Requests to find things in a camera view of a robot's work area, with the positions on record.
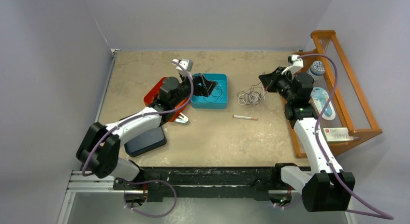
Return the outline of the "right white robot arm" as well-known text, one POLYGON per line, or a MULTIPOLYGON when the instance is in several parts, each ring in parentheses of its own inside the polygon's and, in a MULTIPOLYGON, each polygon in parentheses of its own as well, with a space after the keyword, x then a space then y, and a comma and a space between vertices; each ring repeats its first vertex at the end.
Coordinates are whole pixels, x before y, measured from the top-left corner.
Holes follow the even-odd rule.
POLYGON ((258 78, 267 92, 277 92, 286 101, 285 117, 305 149, 311 175, 283 164, 271 176, 272 184, 279 189, 290 185, 298 191, 309 212, 346 211, 355 178, 340 166, 322 134, 320 116, 310 103, 314 79, 307 73, 292 75, 284 70, 278 67, 258 78))

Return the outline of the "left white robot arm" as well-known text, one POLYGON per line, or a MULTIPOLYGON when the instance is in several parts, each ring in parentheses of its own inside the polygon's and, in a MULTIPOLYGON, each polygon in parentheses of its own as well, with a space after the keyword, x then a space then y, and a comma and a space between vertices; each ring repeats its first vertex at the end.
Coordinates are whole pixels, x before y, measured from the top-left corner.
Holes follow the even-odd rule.
POLYGON ((171 121, 193 95, 208 97, 218 85, 204 74, 165 77, 157 86, 153 100, 143 110, 120 121, 103 125, 90 125, 77 152, 76 158, 99 178, 113 176, 125 180, 133 190, 144 185, 140 167, 119 157, 120 147, 135 137, 171 121))

